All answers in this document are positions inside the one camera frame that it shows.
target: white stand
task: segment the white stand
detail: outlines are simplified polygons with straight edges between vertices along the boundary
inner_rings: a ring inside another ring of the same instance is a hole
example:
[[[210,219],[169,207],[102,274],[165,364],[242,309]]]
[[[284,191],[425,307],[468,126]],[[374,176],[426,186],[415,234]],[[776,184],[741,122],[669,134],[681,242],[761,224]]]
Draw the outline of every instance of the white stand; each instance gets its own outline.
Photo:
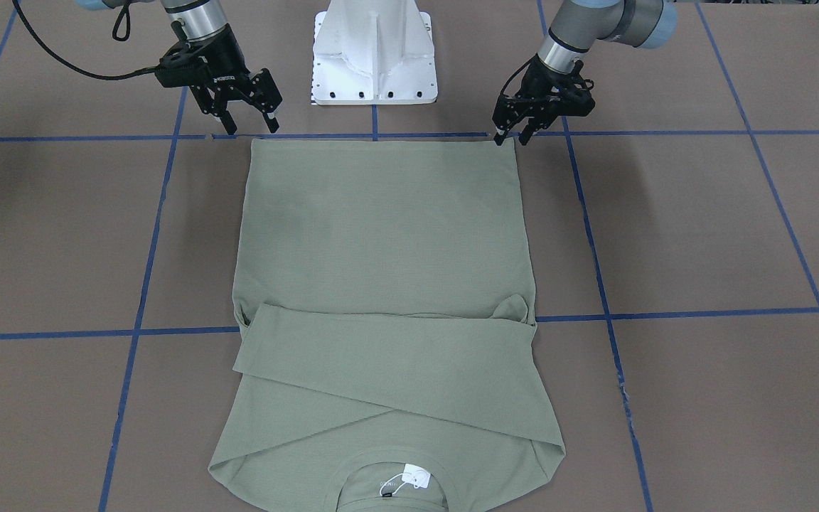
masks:
[[[414,0],[331,0],[315,16],[312,103],[413,105],[438,97],[432,17]]]

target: robotic arm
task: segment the robotic arm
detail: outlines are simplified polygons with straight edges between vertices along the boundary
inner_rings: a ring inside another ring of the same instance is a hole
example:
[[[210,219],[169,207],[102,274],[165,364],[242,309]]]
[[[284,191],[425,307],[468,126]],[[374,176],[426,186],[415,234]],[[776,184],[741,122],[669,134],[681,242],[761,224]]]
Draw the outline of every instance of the robotic arm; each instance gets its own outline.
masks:
[[[659,48],[674,32],[677,14],[666,0],[565,0],[539,52],[511,75],[498,94],[492,121],[498,146],[510,130],[528,119],[520,133],[526,145],[537,130],[559,116],[586,116],[596,106],[592,81],[581,77],[583,55],[597,39],[635,48]],[[520,90],[505,94],[510,81],[526,68]]]
[[[76,0],[85,9],[123,9],[128,19],[130,4],[153,0]],[[160,58],[154,70],[163,87],[188,87],[201,112],[211,114],[232,135],[236,122],[228,102],[244,101],[257,108],[271,133],[279,129],[275,119],[282,103],[280,91],[266,68],[252,74],[219,0],[161,0],[172,20],[178,42]]]

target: blue joint cap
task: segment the blue joint cap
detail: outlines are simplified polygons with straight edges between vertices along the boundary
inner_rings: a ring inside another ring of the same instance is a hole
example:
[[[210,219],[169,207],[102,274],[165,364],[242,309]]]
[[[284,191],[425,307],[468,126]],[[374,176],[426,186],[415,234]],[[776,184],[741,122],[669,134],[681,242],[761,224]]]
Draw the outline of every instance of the blue joint cap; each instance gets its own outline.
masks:
[[[672,38],[676,25],[678,25],[678,11],[675,10],[672,3],[663,0],[663,13],[660,14],[656,27],[653,32],[650,32],[649,38],[643,42],[643,45],[637,46],[637,48],[659,48],[669,38]]]
[[[614,6],[621,2],[621,0],[571,0],[573,3],[581,7],[589,7],[589,9],[605,9],[605,7]]]
[[[109,6],[103,3],[103,0],[75,0],[78,6],[84,7],[88,11],[99,11],[100,9],[109,9]]]

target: white label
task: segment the white label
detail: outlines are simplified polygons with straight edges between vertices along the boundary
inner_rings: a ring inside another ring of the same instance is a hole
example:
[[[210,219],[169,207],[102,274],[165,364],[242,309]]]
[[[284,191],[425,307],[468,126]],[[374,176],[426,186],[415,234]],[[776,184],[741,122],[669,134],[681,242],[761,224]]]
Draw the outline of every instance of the white label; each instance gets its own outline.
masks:
[[[401,479],[408,484],[412,484],[416,489],[420,487],[428,489],[429,480],[432,479],[432,473],[429,473],[419,466],[406,464],[406,466],[403,467],[403,476],[401,476]]]

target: neckline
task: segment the neckline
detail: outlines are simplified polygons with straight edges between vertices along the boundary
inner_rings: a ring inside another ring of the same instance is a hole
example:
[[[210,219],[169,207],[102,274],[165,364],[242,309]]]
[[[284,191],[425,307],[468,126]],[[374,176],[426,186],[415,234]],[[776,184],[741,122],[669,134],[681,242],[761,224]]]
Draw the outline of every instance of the neckline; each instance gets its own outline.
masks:
[[[341,497],[343,486],[346,485],[348,477],[355,470],[362,469],[369,464],[377,464],[381,462],[395,462],[400,464],[416,464],[416,466],[425,467],[432,473],[432,477],[438,480],[441,489],[444,491],[444,498],[448,502],[446,509],[449,512],[465,512],[466,508],[462,505],[461,496],[457,492],[457,487],[453,484],[451,476],[444,469],[444,466],[438,462],[434,457],[429,456],[419,450],[410,449],[407,447],[391,447],[391,448],[376,448],[371,450],[364,450],[357,453],[354,457],[348,458],[331,476],[331,482],[328,484],[327,493],[324,496],[324,502],[321,507],[322,512],[337,512],[337,503]],[[414,506],[410,502],[404,500],[411,498],[382,498],[380,503],[381,508],[403,508],[407,510],[426,510],[421,506]],[[362,506],[365,508],[373,508],[375,505],[368,504]]]

